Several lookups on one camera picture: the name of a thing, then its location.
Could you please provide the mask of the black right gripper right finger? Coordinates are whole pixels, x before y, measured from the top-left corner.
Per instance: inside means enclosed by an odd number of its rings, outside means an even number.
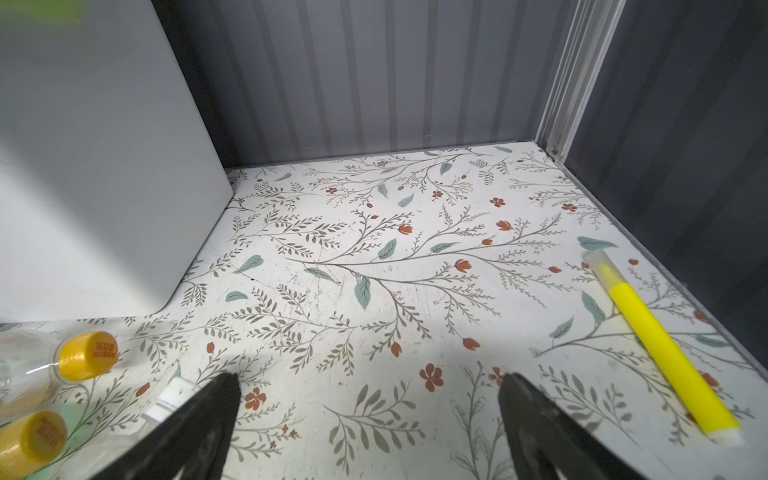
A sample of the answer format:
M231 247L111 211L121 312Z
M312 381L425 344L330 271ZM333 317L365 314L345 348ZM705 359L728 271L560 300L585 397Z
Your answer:
M519 479L643 477L524 376L503 376L498 403Z

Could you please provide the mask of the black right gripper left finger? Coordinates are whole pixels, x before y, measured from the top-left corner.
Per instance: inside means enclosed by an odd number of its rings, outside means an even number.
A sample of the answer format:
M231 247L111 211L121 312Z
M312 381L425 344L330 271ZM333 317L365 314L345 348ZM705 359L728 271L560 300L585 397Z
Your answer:
M174 377L142 414L139 438L111 441L91 479L220 479L240 401L240 382L225 372L200 386Z

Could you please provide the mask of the green bottle yellow cap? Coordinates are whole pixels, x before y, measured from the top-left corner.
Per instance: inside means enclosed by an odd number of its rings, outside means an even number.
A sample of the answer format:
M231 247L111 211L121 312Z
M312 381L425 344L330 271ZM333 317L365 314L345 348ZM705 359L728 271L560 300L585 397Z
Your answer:
M38 411L1 429L1 478L25 479L56 460L68 431L54 411Z

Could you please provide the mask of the clear bottle red label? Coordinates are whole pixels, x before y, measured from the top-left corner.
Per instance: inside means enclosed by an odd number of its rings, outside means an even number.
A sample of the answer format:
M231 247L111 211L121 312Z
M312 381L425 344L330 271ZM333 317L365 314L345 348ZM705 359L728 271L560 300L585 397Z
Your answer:
M118 357L116 338L104 331L68 338L2 332L1 419L10 421L44 406L59 389L108 372Z

